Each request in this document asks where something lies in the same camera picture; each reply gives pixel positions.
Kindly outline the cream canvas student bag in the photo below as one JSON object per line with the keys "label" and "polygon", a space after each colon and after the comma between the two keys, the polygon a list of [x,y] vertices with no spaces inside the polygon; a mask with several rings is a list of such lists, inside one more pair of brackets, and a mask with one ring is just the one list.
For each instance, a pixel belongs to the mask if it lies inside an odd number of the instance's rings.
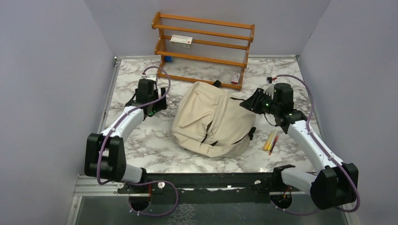
{"label": "cream canvas student bag", "polygon": [[216,85],[195,82],[179,102],[172,124],[178,146],[210,158],[240,156],[253,139],[255,113]]}

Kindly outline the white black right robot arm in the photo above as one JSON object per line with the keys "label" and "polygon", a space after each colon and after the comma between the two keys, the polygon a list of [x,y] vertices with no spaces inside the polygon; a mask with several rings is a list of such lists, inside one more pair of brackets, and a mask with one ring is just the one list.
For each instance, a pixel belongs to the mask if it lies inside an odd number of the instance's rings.
{"label": "white black right robot arm", "polygon": [[240,106],[256,114],[273,115],[276,125],[299,145],[315,169],[316,174],[310,174],[293,165],[274,168],[271,186],[275,190],[297,188],[310,195],[320,210],[360,203],[358,168],[337,157],[313,131],[309,118],[294,108],[290,84],[275,84],[271,94],[258,88]]}

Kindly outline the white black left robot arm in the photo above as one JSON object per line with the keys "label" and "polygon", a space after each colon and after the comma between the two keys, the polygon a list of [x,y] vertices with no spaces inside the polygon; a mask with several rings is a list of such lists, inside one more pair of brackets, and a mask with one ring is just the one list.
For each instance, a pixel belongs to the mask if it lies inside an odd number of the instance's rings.
{"label": "white black left robot arm", "polygon": [[147,188],[146,170],[127,165],[124,142],[147,117],[167,108],[169,87],[157,87],[151,79],[140,79],[133,97],[122,114],[99,134],[92,133],[86,142],[84,173],[96,177],[100,184],[110,181],[129,182],[135,192]]}

